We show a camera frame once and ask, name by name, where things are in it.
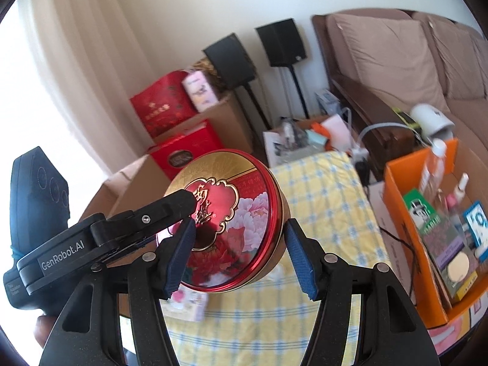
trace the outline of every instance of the black cable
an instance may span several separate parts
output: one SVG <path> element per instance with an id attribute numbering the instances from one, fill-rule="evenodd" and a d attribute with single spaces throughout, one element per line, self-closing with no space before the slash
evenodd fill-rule
<path id="1" fill-rule="evenodd" d="M 354 168 L 359 176 L 359 181 L 363 187 L 369 187 L 369 174 L 371 168 L 369 167 L 368 161 L 361 160 L 354 164 Z"/>
<path id="2" fill-rule="evenodd" d="M 363 187 L 364 193 L 366 194 L 366 198 L 368 199 L 368 202 L 371 202 L 369 199 L 369 186 Z"/>
<path id="3" fill-rule="evenodd" d="M 395 237 L 391 232 L 389 232 L 387 229 L 380 227 L 380 231 L 384 232 L 387 236 L 392 237 L 394 240 L 400 242 L 403 246 L 405 246 L 409 251 L 412 252 L 412 267 L 411 267 L 411 277 L 410 277 L 410 290 L 408 291 L 408 297 L 410 300 L 412 300 L 412 291 L 413 291 L 413 275 L 415 274 L 415 266 L 417 264 L 417 254 L 415 253 L 415 250 L 410 246 L 408 243 L 406 243 L 403 239 Z"/>

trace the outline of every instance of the window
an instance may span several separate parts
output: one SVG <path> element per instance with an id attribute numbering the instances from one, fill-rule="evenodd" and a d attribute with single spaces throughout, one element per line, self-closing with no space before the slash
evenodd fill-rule
<path id="1" fill-rule="evenodd" d="M 40 146 L 68 181 L 71 219 L 77 222 L 105 179 L 102 170 L 70 134 L 45 91 L 23 35 L 16 4 L 0 23 L 0 272 L 12 268 L 10 175 L 15 158 Z M 0 325 L 17 351 L 37 365 L 42 349 L 32 334 L 41 310 L 17 310 L 0 290 Z"/>

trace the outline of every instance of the red gift bag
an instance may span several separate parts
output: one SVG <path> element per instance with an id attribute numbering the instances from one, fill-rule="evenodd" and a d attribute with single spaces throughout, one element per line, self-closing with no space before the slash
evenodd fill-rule
<path id="1" fill-rule="evenodd" d="M 168 73 L 130 99 L 152 138 L 197 113 L 181 84 L 187 75 L 181 70 Z"/>

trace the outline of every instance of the pink bottle cap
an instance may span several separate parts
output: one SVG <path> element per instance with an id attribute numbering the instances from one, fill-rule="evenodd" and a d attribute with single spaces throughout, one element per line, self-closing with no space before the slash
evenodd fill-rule
<path id="1" fill-rule="evenodd" d="M 454 194 L 449 194 L 446 196 L 446 204 L 449 210 L 457 206 L 458 203 Z"/>

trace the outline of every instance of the beige curtain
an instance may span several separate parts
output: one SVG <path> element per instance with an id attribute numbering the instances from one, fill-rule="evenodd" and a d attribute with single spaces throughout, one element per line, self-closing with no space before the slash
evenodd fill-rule
<path id="1" fill-rule="evenodd" d="M 41 79 L 89 155 L 107 173 L 141 156 L 153 143 L 129 99 L 157 75 L 118 1 L 19 0 L 19 11 Z"/>

